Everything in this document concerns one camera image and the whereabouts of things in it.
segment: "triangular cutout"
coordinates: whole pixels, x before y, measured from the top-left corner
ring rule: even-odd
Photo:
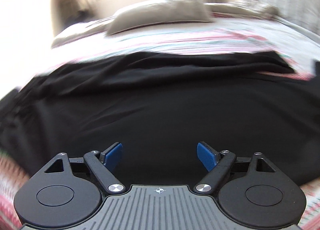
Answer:
[[[266,161],[265,159],[258,159],[256,171],[260,172],[276,172]]]
[[[63,172],[63,161],[61,159],[56,160],[45,173]]]

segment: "mattress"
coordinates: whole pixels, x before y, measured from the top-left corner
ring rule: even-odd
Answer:
[[[156,25],[108,37],[105,33],[91,35],[52,49],[42,60],[30,63],[27,76],[17,79],[19,74],[12,74],[12,77],[14,81],[19,81],[15,86],[23,87],[32,77],[48,74],[68,62],[94,61],[140,51],[184,55],[276,51],[296,73],[273,75],[302,80],[309,80],[314,76],[314,60],[320,60],[320,46],[317,43],[277,21],[215,18],[212,23]],[[1,80],[10,83],[10,77],[2,77]],[[1,159],[5,163],[14,164],[12,166],[20,175],[20,180],[17,181],[9,177],[6,170],[0,171],[0,203],[3,204],[0,222],[7,229],[16,229],[20,223],[12,206],[13,196],[28,176],[9,157],[2,156]],[[320,200],[318,185],[320,183],[315,181],[311,184],[312,187],[303,187],[308,199],[308,214],[301,220],[303,229],[314,229],[319,225],[314,223],[320,221],[320,210],[317,210],[317,202]]]

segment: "white crosshair symbol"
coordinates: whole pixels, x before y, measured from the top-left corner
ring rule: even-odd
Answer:
[[[158,193],[162,193],[164,192],[165,190],[163,188],[157,188],[155,189],[154,191],[158,192]]]

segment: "gray gripper base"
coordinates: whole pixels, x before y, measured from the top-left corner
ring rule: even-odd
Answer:
[[[31,230],[24,226],[22,230]],[[187,186],[132,186],[130,192],[109,196],[102,208],[68,230],[248,230],[227,218],[208,196]],[[288,230],[299,230],[290,226]]]

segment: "circular cap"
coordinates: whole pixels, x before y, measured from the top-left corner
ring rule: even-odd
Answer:
[[[124,186],[122,186],[121,184],[112,184],[108,187],[108,190],[112,191],[112,192],[120,192],[123,191]]]
[[[211,186],[208,184],[199,184],[196,186],[196,190],[200,192],[208,192],[211,190]]]
[[[269,207],[278,204],[282,198],[282,192],[269,185],[257,185],[247,189],[247,199],[259,206]]]
[[[37,194],[37,200],[45,206],[62,206],[73,199],[74,192],[71,188],[61,185],[49,186],[41,189]]]

